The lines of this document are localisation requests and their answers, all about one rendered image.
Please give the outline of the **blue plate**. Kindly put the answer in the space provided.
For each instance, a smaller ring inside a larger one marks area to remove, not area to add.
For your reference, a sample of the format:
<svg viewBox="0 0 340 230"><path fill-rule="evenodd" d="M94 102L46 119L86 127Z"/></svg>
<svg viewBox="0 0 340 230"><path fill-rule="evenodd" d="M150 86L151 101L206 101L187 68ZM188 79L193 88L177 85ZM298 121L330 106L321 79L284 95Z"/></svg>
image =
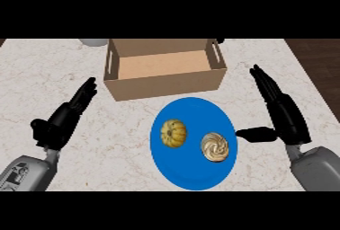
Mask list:
<svg viewBox="0 0 340 230"><path fill-rule="evenodd" d="M181 147L171 147L162 140L162 127L180 119L188 130ZM209 133L218 133L230 143L227 159L215 163L203 155L202 142ZM166 179L181 188L206 190L228 177L239 154L239 141L227 113L206 99L188 97L172 101L160 111L151 127L151 155Z"/></svg>

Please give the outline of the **pale grey round object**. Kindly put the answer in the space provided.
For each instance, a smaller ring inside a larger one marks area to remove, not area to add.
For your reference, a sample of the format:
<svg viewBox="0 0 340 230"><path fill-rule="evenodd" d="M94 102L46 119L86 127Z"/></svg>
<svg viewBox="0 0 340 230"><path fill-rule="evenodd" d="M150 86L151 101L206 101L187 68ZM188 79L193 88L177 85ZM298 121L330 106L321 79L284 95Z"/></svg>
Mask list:
<svg viewBox="0 0 340 230"><path fill-rule="evenodd" d="M107 39L80 39L80 41L88 47L103 47L109 44Z"/></svg>

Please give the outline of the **open cardboard box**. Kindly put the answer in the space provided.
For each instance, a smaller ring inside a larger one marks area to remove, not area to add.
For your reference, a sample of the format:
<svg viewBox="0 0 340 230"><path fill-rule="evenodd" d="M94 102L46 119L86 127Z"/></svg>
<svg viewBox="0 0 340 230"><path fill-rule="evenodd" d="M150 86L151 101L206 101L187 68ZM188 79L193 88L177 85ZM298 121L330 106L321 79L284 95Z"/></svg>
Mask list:
<svg viewBox="0 0 340 230"><path fill-rule="evenodd" d="M216 39L110 39L104 84L116 101L214 91L228 71Z"/></svg>

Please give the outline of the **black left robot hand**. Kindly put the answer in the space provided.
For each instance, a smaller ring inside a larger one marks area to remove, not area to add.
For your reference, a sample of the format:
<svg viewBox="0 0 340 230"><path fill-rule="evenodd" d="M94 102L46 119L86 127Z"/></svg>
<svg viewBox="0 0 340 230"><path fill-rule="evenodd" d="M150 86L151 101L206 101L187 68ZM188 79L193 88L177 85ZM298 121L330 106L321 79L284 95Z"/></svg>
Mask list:
<svg viewBox="0 0 340 230"><path fill-rule="evenodd" d="M79 88L72 100L60 105L49 120L33 120L33 139L38 141L38 146L52 150L61 150L66 147L80 117L98 93L97 87L97 78L91 77Z"/></svg>

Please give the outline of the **cream swirled cupcake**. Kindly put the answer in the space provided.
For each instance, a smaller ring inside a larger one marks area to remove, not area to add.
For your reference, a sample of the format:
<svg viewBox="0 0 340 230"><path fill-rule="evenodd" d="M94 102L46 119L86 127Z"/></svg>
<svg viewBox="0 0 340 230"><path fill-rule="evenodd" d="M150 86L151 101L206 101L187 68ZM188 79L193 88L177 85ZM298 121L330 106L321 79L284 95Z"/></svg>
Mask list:
<svg viewBox="0 0 340 230"><path fill-rule="evenodd" d="M224 162L230 157L230 142L216 132L205 135L202 151L206 159L215 163Z"/></svg>

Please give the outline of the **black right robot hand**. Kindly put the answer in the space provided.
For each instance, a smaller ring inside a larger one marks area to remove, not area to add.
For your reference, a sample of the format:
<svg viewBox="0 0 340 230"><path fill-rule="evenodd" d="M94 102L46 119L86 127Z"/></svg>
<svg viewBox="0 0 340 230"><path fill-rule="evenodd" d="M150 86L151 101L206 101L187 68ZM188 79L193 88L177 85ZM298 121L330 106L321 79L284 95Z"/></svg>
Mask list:
<svg viewBox="0 0 340 230"><path fill-rule="evenodd" d="M308 124L292 96L282 88L259 65L250 69L256 86L262 94L274 128L258 127L236 132L249 142L273 142L279 138L286 145L304 145L311 142Z"/></svg>

